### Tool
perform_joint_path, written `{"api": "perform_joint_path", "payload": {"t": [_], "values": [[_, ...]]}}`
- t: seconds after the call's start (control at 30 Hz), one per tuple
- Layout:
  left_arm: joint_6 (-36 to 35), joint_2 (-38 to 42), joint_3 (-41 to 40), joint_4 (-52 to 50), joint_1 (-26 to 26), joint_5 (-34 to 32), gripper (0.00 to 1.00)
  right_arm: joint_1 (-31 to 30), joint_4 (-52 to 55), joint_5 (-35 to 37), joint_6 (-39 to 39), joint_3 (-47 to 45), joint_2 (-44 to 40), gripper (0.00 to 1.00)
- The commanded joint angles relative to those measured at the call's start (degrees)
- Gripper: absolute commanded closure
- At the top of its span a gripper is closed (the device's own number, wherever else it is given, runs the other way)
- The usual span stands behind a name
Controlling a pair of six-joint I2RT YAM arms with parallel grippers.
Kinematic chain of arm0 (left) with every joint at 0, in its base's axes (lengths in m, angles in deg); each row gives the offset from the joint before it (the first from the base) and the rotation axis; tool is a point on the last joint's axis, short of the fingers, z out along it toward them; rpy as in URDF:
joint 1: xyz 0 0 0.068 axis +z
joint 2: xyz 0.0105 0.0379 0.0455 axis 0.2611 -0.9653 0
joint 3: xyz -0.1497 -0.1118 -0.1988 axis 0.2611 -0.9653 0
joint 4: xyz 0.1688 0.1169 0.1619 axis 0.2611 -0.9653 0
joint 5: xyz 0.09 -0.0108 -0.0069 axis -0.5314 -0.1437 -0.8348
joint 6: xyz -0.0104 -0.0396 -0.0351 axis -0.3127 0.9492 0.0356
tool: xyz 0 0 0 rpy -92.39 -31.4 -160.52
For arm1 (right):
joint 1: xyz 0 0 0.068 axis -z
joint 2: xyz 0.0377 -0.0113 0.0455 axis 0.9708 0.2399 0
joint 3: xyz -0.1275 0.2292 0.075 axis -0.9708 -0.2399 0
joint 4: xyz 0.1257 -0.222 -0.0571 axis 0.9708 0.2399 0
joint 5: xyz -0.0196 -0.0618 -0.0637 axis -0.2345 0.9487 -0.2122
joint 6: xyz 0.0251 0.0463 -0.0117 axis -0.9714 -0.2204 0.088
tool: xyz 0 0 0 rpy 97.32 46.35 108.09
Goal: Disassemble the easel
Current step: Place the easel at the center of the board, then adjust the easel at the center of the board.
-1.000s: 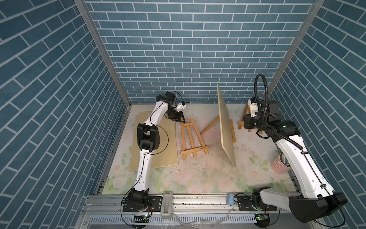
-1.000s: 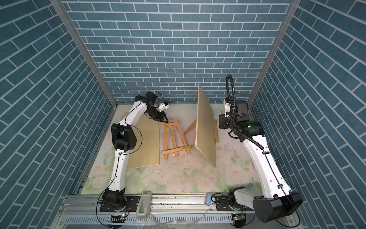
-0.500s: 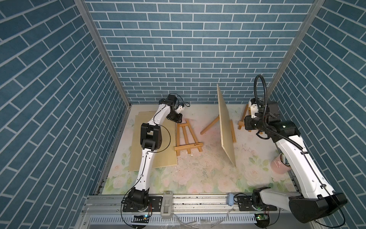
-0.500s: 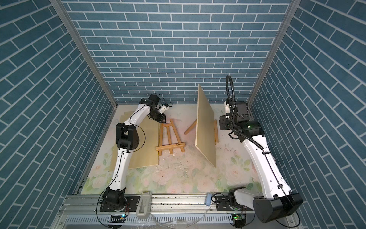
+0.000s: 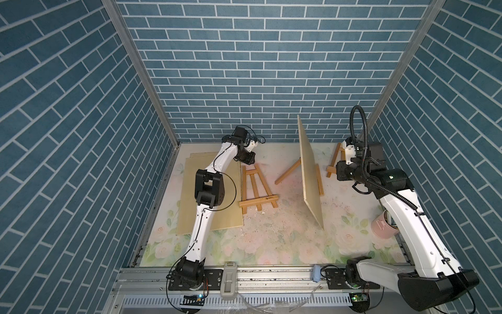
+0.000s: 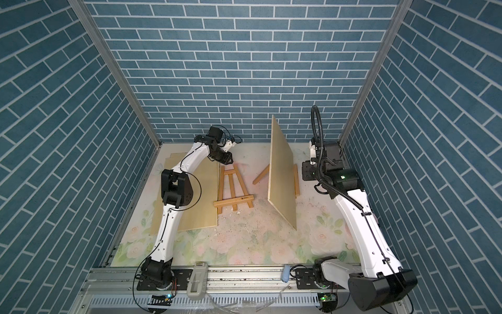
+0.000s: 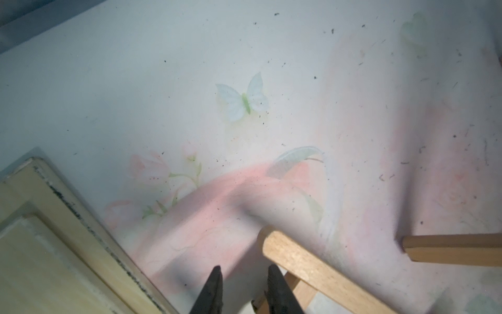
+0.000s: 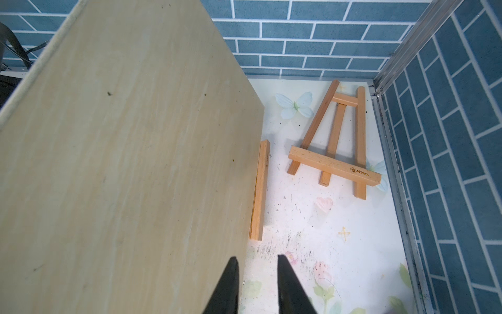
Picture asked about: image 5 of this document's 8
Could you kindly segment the plywood canvas board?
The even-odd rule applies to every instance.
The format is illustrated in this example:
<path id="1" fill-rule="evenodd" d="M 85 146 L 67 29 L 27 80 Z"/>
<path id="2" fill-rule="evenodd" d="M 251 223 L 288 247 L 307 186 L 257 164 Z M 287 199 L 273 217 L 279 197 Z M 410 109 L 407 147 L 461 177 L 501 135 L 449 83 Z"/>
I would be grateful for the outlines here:
<path id="1" fill-rule="evenodd" d="M 324 230 L 321 196 L 318 185 L 315 154 L 307 137 L 300 116 L 298 119 L 299 149 L 301 158 L 301 174 L 303 199 L 316 222 Z"/>
<path id="2" fill-rule="evenodd" d="M 224 170 L 228 176 L 224 177 L 225 196 L 223 203 L 214 213 L 211 231 L 223 230 L 243 226 L 243 214 L 239 207 L 241 199 L 241 163 L 232 160 Z"/>
<path id="3" fill-rule="evenodd" d="M 217 156 L 216 152 L 192 153 L 186 159 L 180 198 L 179 221 L 176 228 L 178 235 L 190 235 L 196 221 L 195 183 L 196 171 L 208 166 Z"/>

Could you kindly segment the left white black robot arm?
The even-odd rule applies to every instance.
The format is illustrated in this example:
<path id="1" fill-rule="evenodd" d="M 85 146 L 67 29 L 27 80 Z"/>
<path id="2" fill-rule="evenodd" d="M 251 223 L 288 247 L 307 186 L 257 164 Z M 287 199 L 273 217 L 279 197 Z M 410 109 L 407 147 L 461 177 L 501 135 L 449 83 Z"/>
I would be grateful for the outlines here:
<path id="1" fill-rule="evenodd" d="M 205 284 L 205 244 L 209 236 L 214 214 L 223 211 L 225 197 L 224 178 L 232 161 L 252 165 L 255 147 L 260 140 L 240 129 L 236 135 L 224 136 L 218 154 L 207 167 L 196 171 L 194 198 L 196 219 L 186 252 L 173 265 L 171 280 L 180 280 L 190 290 L 198 290 Z"/>

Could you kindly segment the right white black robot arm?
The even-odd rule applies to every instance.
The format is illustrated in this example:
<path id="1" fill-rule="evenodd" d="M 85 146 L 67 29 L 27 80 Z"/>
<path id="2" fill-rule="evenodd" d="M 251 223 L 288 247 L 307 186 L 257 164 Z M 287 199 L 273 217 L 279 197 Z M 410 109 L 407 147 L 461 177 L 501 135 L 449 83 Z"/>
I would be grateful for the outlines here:
<path id="1" fill-rule="evenodd" d="M 368 175 L 365 169 L 359 158 L 340 161 L 337 179 L 364 184 L 375 195 L 395 222 L 414 264 L 393 266 L 366 256 L 353 258 L 346 265 L 347 284 L 378 284 L 399 293 L 415 311 L 452 302 L 474 289 L 480 283 L 478 275 L 463 268 L 441 241 L 406 173 L 386 170 L 382 164 Z"/>

